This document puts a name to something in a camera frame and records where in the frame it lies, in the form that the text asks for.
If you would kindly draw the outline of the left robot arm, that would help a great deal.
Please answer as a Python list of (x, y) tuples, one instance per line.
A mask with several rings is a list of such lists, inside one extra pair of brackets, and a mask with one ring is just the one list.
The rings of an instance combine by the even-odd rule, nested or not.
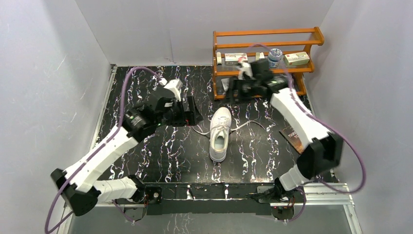
[(153, 135), (158, 127), (195, 126), (203, 120), (194, 97), (186, 97), (189, 109), (185, 110), (179, 96), (165, 88), (156, 90), (148, 102), (121, 114), (120, 126), (114, 127), (80, 161), (51, 173), (52, 180), (62, 190), (61, 196), (76, 216), (88, 213), (102, 202), (129, 199), (139, 203), (145, 199), (146, 185), (135, 175), (113, 180), (99, 180), (99, 177), (124, 153)]

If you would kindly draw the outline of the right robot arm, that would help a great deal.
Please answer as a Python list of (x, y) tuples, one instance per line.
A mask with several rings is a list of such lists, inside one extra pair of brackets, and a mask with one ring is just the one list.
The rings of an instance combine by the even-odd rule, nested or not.
[(275, 198), (286, 202), (293, 196), (293, 189), (340, 164), (343, 139), (314, 119), (299, 99), (290, 74), (275, 75), (266, 59), (239, 61), (237, 68), (238, 78), (230, 79), (225, 97), (233, 103), (256, 96), (266, 98), (287, 120), (303, 146), (295, 165), (275, 180)]

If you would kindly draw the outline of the white shoelace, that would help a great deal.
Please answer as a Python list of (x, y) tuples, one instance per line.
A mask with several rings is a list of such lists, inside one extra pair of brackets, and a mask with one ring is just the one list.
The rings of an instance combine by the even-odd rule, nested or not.
[[(236, 127), (236, 128), (230, 128), (230, 129), (229, 129), (229, 133), (231, 134), (232, 132), (237, 131), (237, 130), (239, 130), (239, 129), (241, 129), (241, 128), (249, 125), (249, 124), (252, 124), (252, 123), (258, 125), (259, 127), (261, 127), (261, 128), (264, 129), (264, 130), (266, 129), (266, 128), (265, 128), (263, 125), (261, 125), (260, 123), (254, 121), (254, 120), (249, 120), (249, 121), (245, 122), (244, 124), (242, 124), (242, 125), (240, 125), (240, 126), (238, 126), (238, 127)], [(198, 129), (195, 129), (195, 127), (192, 127), (191, 129), (194, 130), (196, 133), (202, 135), (202, 136), (207, 136), (207, 135), (209, 135), (209, 134), (212, 132), (212, 130), (215, 130), (215, 129), (224, 130), (224, 129), (226, 128), (225, 126), (219, 125), (219, 126), (216, 126), (216, 127), (212, 127), (212, 128), (211, 128), (209, 131), (207, 131), (207, 132), (201, 132), (201, 128), (200, 128), (198, 125), (196, 125), (196, 127), (197, 127)]]

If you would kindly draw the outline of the white sneaker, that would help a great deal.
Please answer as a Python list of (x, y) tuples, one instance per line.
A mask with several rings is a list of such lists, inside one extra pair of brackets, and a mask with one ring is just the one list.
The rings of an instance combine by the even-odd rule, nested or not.
[(215, 162), (222, 162), (226, 157), (231, 123), (231, 112), (226, 107), (220, 107), (212, 117), (209, 156)]

